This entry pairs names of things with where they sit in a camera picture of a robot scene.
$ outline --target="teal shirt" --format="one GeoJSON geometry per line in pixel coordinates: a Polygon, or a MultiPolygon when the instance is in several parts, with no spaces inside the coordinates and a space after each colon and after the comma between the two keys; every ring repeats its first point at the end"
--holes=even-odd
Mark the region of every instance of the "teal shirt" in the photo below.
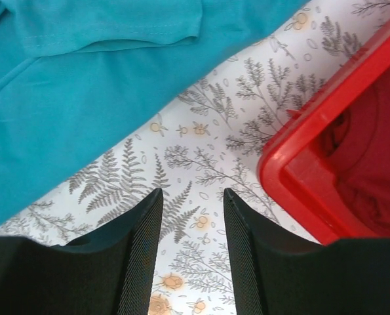
{"type": "Polygon", "coordinates": [[[0,224],[305,2],[0,1],[0,224]]]}

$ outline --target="plant stem print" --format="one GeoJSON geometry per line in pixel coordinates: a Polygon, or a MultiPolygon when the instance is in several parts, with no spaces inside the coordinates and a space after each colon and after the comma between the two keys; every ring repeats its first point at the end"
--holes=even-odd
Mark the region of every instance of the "plant stem print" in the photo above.
{"type": "Polygon", "coordinates": [[[230,182],[230,187],[240,197],[260,206],[261,209],[259,212],[279,224],[278,218],[272,210],[272,206],[274,205],[273,200],[264,194],[264,192],[261,194],[256,193],[255,185],[246,179],[250,169],[241,162],[241,159],[238,158],[233,161],[235,165],[231,170],[233,174],[229,175],[228,171],[218,168],[218,160],[214,159],[212,154],[205,152],[205,149],[197,148],[193,153],[194,157],[192,158],[189,156],[189,149],[177,145],[165,150],[165,160],[171,169],[176,167],[182,167],[184,169],[196,167],[197,171],[202,171],[203,175],[196,177],[196,183],[205,187],[215,182],[221,184],[230,182]]]}
{"type": "Polygon", "coordinates": [[[275,122],[277,112],[284,110],[285,113],[287,108],[299,110],[325,83],[324,79],[317,79],[315,74],[307,77],[301,74],[295,82],[288,81],[290,69],[282,70],[281,67],[276,67],[272,59],[269,61],[269,73],[272,83],[267,86],[267,92],[272,106],[276,108],[276,111],[272,110],[271,112],[269,110],[271,106],[265,101],[263,93],[257,95],[252,90],[251,82],[246,82],[243,77],[237,79],[238,82],[243,82],[243,90],[239,92],[241,97],[248,99],[262,95],[265,104],[259,109],[257,118],[243,123],[244,128],[239,131],[238,136],[229,135],[226,138],[227,149],[241,151],[244,156],[262,154],[263,145],[277,132],[274,127],[269,130],[269,126],[273,126],[272,124],[275,122]]]}
{"type": "Polygon", "coordinates": [[[223,304],[234,305],[234,290],[231,282],[229,254],[226,244],[220,244],[221,251],[207,259],[200,249],[201,244],[184,241],[171,269],[187,278],[191,289],[202,292],[219,292],[223,304]]]}
{"type": "Polygon", "coordinates": [[[85,235],[92,230],[89,224],[77,224],[76,218],[68,213],[63,217],[55,217],[50,214],[53,202],[36,202],[27,208],[27,215],[20,218],[18,215],[11,218],[0,227],[0,234],[23,235],[37,241],[48,243],[49,230],[55,230],[58,236],[68,242],[73,238],[85,235]],[[35,237],[31,231],[39,231],[39,237],[35,237]]]}
{"type": "Polygon", "coordinates": [[[362,47],[356,33],[347,31],[342,33],[339,22],[333,23],[328,16],[320,25],[320,30],[324,34],[323,49],[332,56],[344,55],[347,59],[350,59],[362,47]]]}
{"type": "Polygon", "coordinates": [[[192,183],[189,182],[181,194],[171,198],[170,194],[164,190],[170,187],[170,184],[159,156],[155,154],[155,176],[151,184],[147,184],[147,179],[140,176],[144,170],[136,159],[133,140],[129,138],[123,148],[121,164],[119,164],[113,150],[107,151],[100,160],[91,163],[69,179],[69,192],[72,194],[84,186],[78,202],[89,200],[87,213],[99,208],[110,208],[98,221],[97,225],[100,226],[132,209],[152,190],[162,188],[164,219],[160,241],[166,235],[174,233],[174,241],[178,243],[187,236],[184,232],[186,225],[199,210],[199,207],[194,207],[190,211],[182,211],[191,191],[192,183]]]}
{"type": "Polygon", "coordinates": [[[360,3],[353,4],[353,14],[358,16],[370,16],[377,10],[385,10],[390,8],[390,0],[363,0],[360,3]]]}
{"type": "Polygon", "coordinates": [[[217,113],[229,128],[229,120],[238,117],[232,100],[222,86],[219,83],[210,84],[205,77],[179,95],[178,99],[190,105],[190,110],[195,114],[207,116],[211,111],[217,113]]]}

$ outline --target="botanical print fabric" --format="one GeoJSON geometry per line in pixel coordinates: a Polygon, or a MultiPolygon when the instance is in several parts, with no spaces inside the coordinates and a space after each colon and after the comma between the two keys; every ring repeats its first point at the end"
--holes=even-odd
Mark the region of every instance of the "botanical print fabric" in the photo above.
{"type": "Polygon", "coordinates": [[[288,121],[286,109],[301,108],[389,17],[390,0],[311,1],[6,222],[0,235],[65,244],[161,187],[165,208],[149,315],[236,314],[224,188],[313,240],[263,192],[258,158],[288,121]]]}

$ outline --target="red box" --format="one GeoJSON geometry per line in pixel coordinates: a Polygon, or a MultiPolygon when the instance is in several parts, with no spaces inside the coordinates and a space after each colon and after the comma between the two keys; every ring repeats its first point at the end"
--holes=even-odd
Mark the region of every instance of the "red box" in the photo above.
{"type": "Polygon", "coordinates": [[[378,237],[342,202],[317,137],[388,67],[390,20],[263,148],[264,190],[322,244],[378,237]]]}

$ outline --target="teal cloth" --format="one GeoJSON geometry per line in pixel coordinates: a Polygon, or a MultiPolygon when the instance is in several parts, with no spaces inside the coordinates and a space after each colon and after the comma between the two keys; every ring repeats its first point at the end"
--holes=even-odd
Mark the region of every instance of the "teal cloth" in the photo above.
{"type": "Polygon", "coordinates": [[[2,0],[0,224],[304,3],[2,0]]]}

